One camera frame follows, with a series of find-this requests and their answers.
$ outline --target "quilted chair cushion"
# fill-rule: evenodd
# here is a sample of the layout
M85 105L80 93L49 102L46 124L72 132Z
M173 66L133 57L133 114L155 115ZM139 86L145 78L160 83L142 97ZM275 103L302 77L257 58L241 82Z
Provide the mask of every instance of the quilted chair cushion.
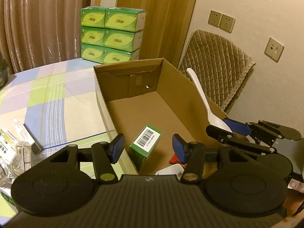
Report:
M202 30L192 34L179 71L190 79L192 68L205 92L223 111L230 110L255 62L222 36Z

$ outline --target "aluminum foil package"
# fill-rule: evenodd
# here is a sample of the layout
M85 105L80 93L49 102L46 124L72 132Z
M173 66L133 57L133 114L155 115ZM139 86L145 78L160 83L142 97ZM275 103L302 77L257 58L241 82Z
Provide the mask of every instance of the aluminum foil package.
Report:
M11 169L19 176L31 168L32 146L28 142L21 141L15 145L16 156L11 163Z
M14 180L31 168L32 150L28 142L18 142L15 145L16 155L10 164L0 159L0 192L11 196L11 186Z
M2 160L0 160L0 192L11 196L11 186L17 175L13 170Z

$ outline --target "white plastic spoon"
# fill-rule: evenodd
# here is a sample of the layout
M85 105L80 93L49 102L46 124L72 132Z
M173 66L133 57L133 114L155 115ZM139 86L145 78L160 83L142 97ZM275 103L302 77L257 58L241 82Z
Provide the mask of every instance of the white plastic spoon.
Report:
M220 118L218 118L216 115L214 115L209 107L209 104L208 104L208 101L206 99L206 96L204 94L204 91L201 87L201 84L199 82L199 79L197 78L195 72L193 71L192 68L187 68L187 73L190 75L193 83L195 84L196 86L196 89L197 91L199 92L203 102L204 102L204 105L206 107L206 110L207 110L207 117L208 117L208 121L211 125L213 126L216 126L218 128L221 128L221 129L224 129L226 131L229 131L229 132L232 132L231 129L228 127L227 124L225 124L224 121L222 121Z

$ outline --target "table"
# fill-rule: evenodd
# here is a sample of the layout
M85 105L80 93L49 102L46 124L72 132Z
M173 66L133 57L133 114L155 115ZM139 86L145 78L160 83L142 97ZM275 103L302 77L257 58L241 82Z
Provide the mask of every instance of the table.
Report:
M86 148L109 142L96 102L93 66L97 64L74 59L30 69L11 75L0 90L0 128L19 139L11 122L18 116L43 148L33 157L33 165L71 143ZM120 163L113 168L120 178ZM95 176L92 163L81 163L81 170ZM14 213L4 208L3 201L0 204L1 223Z

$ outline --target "wall switch plate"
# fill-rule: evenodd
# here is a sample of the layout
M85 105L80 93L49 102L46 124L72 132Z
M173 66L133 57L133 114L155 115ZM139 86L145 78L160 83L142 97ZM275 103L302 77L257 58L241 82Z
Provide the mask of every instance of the wall switch plate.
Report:
M283 50L283 45L275 41L273 38L270 38L265 49L265 55L269 56L275 62L278 62Z
M233 30L234 23L235 23L235 18L223 14L221 22L219 24L219 28L221 28L222 30L228 33L231 33Z
M219 23L221 22L221 17L222 17L221 13L211 10L208 24L213 25L215 27L219 27Z

